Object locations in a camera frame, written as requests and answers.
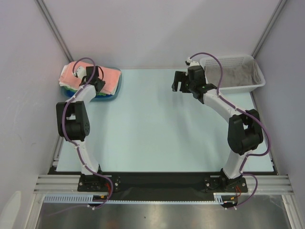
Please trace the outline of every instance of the metal floor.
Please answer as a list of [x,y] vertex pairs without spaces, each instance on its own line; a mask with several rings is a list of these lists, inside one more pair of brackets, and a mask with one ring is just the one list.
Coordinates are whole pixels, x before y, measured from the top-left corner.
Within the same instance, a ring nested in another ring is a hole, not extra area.
[[44,203],[36,229],[290,229],[281,196],[254,196],[238,210],[219,205],[106,204],[54,212],[72,204]]

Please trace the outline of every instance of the purple cable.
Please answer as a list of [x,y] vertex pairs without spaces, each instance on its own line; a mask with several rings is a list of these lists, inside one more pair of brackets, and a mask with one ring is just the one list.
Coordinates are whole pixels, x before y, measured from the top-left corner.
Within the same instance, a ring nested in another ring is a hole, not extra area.
[[243,176],[252,176],[252,177],[255,179],[255,187],[254,187],[254,190],[253,190],[252,194],[249,196],[249,198],[248,198],[247,200],[245,200],[244,202],[242,202],[242,203],[240,203],[240,204],[238,205],[238,206],[240,206],[240,205],[242,205],[242,204],[248,202],[248,200],[251,199],[251,198],[254,196],[254,194],[255,194],[255,192],[256,192],[256,190],[257,190],[257,187],[258,187],[258,180],[257,180],[256,176],[254,176],[253,174],[250,174],[250,173],[243,173],[243,168],[244,168],[244,165],[246,164],[247,158],[248,158],[249,156],[265,156],[265,155],[267,155],[267,154],[270,152],[270,149],[271,149],[271,138],[270,138],[270,135],[269,135],[269,133],[268,133],[266,127],[262,124],[262,122],[260,122],[260,121],[259,121],[257,118],[255,118],[253,115],[248,114],[247,112],[245,112],[245,111],[239,109],[238,107],[234,106],[234,104],[232,104],[231,102],[229,102],[228,100],[226,100],[224,97],[222,97],[221,95],[219,95],[220,84],[221,84],[221,81],[222,81],[223,76],[224,76],[223,67],[222,67],[220,61],[219,61],[215,56],[213,56],[213,55],[211,55],[211,54],[209,54],[209,53],[206,53],[206,52],[199,52],[199,53],[196,53],[196,54],[194,54],[193,56],[191,56],[190,59],[192,59],[193,57],[195,57],[195,56],[197,56],[197,55],[200,55],[200,54],[211,56],[212,58],[214,58],[214,60],[216,60],[216,62],[218,63],[218,65],[219,65],[219,67],[220,67],[220,79],[219,79],[218,86],[217,86],[217,95],[219,96],[219,98],[220,98],[222,101],[224,101],[226,104],[228,104],[230,107],[236,109],[238,112],[240,112],[240,113],[242,113],[242,114],[244,114],[244,115],[246,115],[246,116],[252,118],[255,122],[257,122],[257,123],[260,125],[260,127],[264,130],[264,132],[265,132],[265,134],[266,134],[266,137],[267,137],[268,148],[267,148],[266,152],[264,152],[263,154],[247,154],[247,155],[245,156],[245,158],[244,158],[244,160],[243,160],[243,162],[242,162],[240,168],[239,168],[239,172],[240,172],[241,175],[243,175]]
[[[93,64],[93,72],[92,72],[92,75],[90,76],[89,80],[87,81],[87,83],[83,86],[83,88],[85,88],[85,87],[90,83],[90,81],[92,80],[92,78],[93,78],[93,76],[94,76],[94,73],[95,73],[95,66],[96,66],[93,59],[91,59],[91,58],[89,58],[89,57],[83,57],[83,58],[80,58],[80,59],[79,59],[77,62],[75,62],[75,64],[73,65],[73,69],[72,69],[72,72],[73,72],[73,73],[74,73],[74,69],[75,69],[75,66],[77,65],[77,63],[78,63],[79,61],[81,61],[81,60],[84,60],[84,59],[90,60],[90,61],[92,62],[92,64]],[[91,172],[92,174],[94,174],[94,175],[96,175],[96,176],[99,176],[99,177],[102,177],[102,178],[108,180],[109,183],[110,183],[110,185],[111,185],[111,190],[110,190],[110,193],[109,193],[107,199],[106,199],[103,203],[101,203],[99,206],[94,207],[94,208],[96,208],[96,209],[99,209],[100,207],[102,207],[102,206],[110,199],[110,197],[111,197],[111,195],[112,195],[112,191],[113,191],[113,183],[112,183],[112,181],[111,181],[108,177],[103,176],[103,175],[101,175],[101,174],[98,174],[98,173],[92,171],[92,170],[86,165],[86,163],[84,162],[83,158],[81,157],[81,152],[80,152],[80,149],[79,149],[78,144],[77,144],[76,142],[73,142],[72,140],[69,139],[69,137],[68,137],[68,135],[67,135],[67,131],[66,131],[66,126],[65,126],[66,112],[67,112],[68,106],[69,106],[70,103],[72,103],[72,102],[75,100],[75,98],[76,98],[77,95],[83,90],[83,88],[79,89],[79,90],[75,93],[75,95],[66,103],[66,105],[65,105],[65,107],[64,107],[64,109],[63,109],[62,119],[61,119],[62,131],[63,131],[63,135],[64,135],[65,139],[66,139],[68,142],[74,144],[74,145],[77,147],[77,148],[76,148],[77,154],[78,154],[78,157],[80,158],[80,161],[81,161],[81,163],[83,164],[83,166],[84,166],[89,172]]]

